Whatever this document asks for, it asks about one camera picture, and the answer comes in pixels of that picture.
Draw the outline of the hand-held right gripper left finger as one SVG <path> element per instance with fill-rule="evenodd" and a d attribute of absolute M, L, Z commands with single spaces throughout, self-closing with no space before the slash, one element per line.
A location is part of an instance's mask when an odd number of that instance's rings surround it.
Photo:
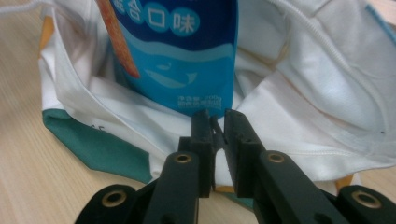
<path fill-rule="evenodd" d="M 199 196 L 208 198 L 215 186 L 214 131 L 207 110 L 191 117 L 191 135 L 179 139 L 179 151 L 189 151 L 199 159 Z"/>

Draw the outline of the white tote bag colourful patches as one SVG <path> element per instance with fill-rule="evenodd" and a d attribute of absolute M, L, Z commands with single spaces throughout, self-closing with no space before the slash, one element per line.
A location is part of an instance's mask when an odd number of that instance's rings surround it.
<path fill-rule="evenodd" d="M 396 166 L 396 30 L 368 0 L 237 0 L 233 103 L 264 145 L 336 192 Z M 134 91 L 95 0 L 0 0 L 42 11 L 44 125 L 89 168 L 158 177 L 190 115 Z"/>

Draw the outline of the blue snack packet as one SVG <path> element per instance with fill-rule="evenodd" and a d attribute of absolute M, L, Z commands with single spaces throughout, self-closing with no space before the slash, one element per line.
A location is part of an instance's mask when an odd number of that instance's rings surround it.
<path fill-rule="evenodd" d="M 134 91 L 185 115 L 233 103 L 237 0 L 95 0 Z"/>

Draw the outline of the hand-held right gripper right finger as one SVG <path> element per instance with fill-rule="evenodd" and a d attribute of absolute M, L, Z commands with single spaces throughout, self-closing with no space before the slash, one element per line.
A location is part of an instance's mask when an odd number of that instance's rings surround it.
<path fill-rule="evenodd" d="M 225 112 L 224 140 L 235 194 L 239 198 L 253 198 L 258 180 L 256 163 L 264 146 L 248 118 L 231 109 Z"/>

